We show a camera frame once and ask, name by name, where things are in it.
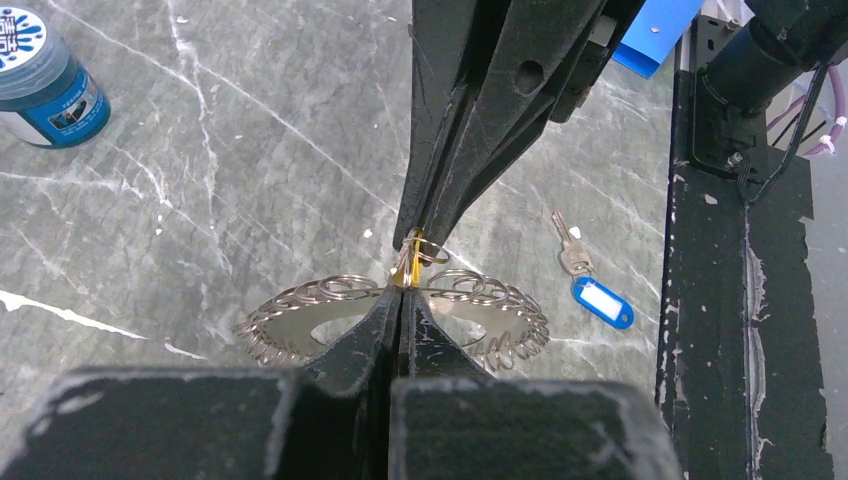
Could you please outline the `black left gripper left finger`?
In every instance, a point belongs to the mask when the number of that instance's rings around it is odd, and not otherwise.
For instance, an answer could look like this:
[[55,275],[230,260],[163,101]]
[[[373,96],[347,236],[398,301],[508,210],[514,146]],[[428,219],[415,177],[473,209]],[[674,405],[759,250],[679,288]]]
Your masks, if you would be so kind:
[[5,479],[384,479],[403,292],[299,368],[92,367],[38,404]]

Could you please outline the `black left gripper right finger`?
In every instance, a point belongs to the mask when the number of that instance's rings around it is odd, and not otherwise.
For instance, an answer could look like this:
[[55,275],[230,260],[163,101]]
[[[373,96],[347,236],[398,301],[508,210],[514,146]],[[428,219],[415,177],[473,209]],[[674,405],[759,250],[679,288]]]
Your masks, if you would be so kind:
[[660,415],[615,381],[498,380],[437,326],[423,294],[400,314],[393,479],[679,479]]

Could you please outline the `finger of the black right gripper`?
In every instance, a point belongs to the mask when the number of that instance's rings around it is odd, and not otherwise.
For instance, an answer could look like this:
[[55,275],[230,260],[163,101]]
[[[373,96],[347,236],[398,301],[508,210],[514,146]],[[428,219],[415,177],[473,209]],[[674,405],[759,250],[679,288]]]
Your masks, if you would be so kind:
[[457,138],[451,180],[461,197],[450,209],[453,229],[549,122],[567,121],[583,103],[642,7],[638,1],[509,2]]
[[456,143],[503,28],[509,1],[414,1],[409,160],[393,246],[414,229],[442,244],[461,188]]

